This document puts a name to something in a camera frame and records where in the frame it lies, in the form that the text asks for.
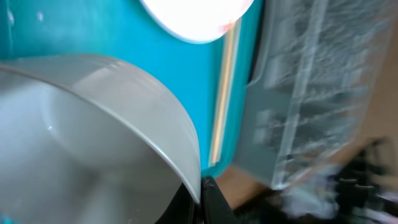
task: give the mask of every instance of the teal tray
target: teal tray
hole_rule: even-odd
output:
[[[196,127],[203,175],[219,175],[233,158],[262,0],[244,15],[220,162],[208,169],[223,40],[189,44],[172,37],[138,0],[0,1],[0,58],[99,53],[149,72],[181,101]]]

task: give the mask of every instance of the brown surface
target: brown surface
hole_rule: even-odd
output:
[[[389,136],[396,147],[396,153],[393,155],[383,151],[381,157],[384,161],[395,161],[393,165],[398,164],[398,23],[381,74],[375,84],[360,135],[354,143],[334,155],[330,162],[345,163],[368,138]],[[398,189],[398,178],[395,176],[379,179],[379,182]],[[217,183],[232,208],[238,207],[266,188],[234,168],[229,168]]]

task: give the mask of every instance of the clear plastic object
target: clear plastic object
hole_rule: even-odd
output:
[[[354,138],[383,61],[396,4],[388,0],[267,4],[262,41],[270,44],[261,45],[257,78],[248,88],[244,116],[255,118],[244,118],[244,123],[252,123],[242,130],[251,125],[254,134],[241,135],[255,138],[242,140],[246,145],[240,147],[272,152],[272,174],[255,175],[281,189]],[[263,106],[251,106],[254,102]],[[236,160],[245,168],[240,158]]]

